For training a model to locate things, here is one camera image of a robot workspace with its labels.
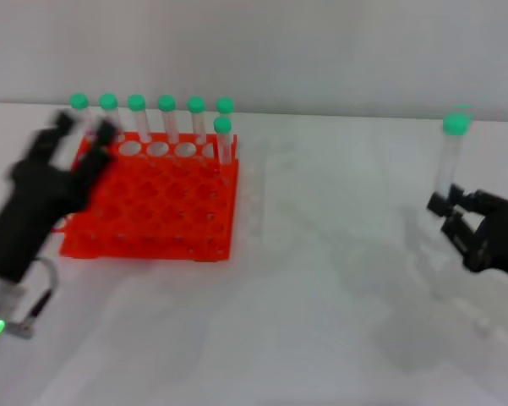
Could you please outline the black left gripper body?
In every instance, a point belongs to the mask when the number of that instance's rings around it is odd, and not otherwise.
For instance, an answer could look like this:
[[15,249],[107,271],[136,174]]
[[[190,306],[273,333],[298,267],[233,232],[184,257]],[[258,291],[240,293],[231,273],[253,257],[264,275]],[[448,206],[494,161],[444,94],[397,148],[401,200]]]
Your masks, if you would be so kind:
[[110,164],[109,155],[87,155],[70,171],[29,159],[14,165],[14,190],[0,210],[0,278],[23,279],[57,222],[89,205]]

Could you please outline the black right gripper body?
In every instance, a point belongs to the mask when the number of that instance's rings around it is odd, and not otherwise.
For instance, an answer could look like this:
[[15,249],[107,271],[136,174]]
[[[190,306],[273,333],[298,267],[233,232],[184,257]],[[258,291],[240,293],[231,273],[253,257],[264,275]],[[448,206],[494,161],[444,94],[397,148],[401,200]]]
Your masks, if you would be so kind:
[[472,212],[483,216],[473,232],[463,264],[475,273],[495,269],[508,275],[508,200],[481,203]]

